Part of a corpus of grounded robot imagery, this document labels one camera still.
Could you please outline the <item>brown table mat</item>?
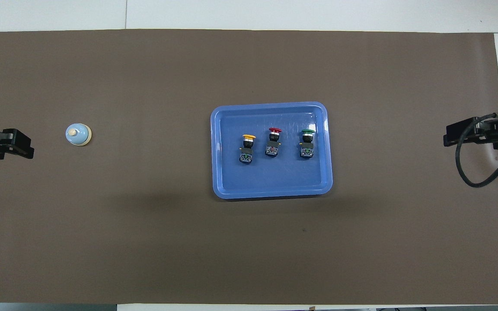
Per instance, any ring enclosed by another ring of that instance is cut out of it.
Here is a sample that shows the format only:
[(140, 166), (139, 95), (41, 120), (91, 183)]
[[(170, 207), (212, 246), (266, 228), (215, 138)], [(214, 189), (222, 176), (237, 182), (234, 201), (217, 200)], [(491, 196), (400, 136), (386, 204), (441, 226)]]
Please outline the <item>brown table mat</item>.
[[(330, 191), (220, 199), (213, 110), (290, 101), (327, 109)], [(0, 161), (0, 302), (498, 305), (498, 179), (442, 142), (495, 111), (488, 33), (0, 33), (35, 148)]]

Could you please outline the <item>green push button switch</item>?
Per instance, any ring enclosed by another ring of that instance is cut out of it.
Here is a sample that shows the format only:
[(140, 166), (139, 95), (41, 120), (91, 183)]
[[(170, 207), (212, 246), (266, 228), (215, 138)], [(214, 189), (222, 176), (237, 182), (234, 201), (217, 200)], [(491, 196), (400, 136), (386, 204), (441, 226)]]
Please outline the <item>green push button switch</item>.
[(312, 158), (314, 156), (314, 133), (316, 130), (304, 129), (302, 130), (302, 142), (299, 143), (299, 155), (302, 158)]

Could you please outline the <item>blue plastic tray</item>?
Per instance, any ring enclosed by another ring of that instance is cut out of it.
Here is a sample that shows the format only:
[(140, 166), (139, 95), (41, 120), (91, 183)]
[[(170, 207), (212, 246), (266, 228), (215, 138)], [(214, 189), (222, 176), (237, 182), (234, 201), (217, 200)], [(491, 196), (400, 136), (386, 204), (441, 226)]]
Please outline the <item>blue plastic tray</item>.
[[(277, 157), (265, 155), (269, 128), (282, 130)], [(302, 130), (314, 133), (314, 156), (302, 158)], [(253, 161), (239, 161), (243, 134), (254, 135)], [(214, 193), (222, 199), (322, 195), (333, 185), (328, 114), (320, 102), (229, 105), (210, 116)]]

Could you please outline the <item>red push button switch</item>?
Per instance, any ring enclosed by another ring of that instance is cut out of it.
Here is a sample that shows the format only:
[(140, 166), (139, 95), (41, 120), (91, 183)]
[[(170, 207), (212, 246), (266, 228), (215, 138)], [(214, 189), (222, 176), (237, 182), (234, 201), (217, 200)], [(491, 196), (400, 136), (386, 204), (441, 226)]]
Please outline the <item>red push button switch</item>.
[(281, 142), (279, 138), (281, 136), (282, 130), (276, 127), (269, 128), (268, 142), (265, 146), (265, 155), (269, 157), (277, 157), (279, 153), (279, 147)]

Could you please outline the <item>yellow push button switch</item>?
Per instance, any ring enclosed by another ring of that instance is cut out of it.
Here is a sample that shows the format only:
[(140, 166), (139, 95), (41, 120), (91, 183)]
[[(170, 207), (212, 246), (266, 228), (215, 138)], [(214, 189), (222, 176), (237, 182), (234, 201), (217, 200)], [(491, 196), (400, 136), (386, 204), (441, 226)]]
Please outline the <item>yellow push button switch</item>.
[(239, 148), (239, 161), (246, 165), (249, 165), (253, 161), (253, 145), (256, 136), (251, 134), (243, 134), (243, 146)]

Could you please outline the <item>light blue desk bell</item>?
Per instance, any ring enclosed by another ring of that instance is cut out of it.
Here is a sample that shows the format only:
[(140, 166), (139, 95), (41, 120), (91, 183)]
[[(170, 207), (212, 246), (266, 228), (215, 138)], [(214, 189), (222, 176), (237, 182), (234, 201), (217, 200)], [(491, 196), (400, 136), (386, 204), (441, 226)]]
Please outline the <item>light blue desk bell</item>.
[(75, 123), (67, 127), (65, 137), (69, 143), (82, 147), (91, 141), (93, 133), (89, 126), (83, 123)]

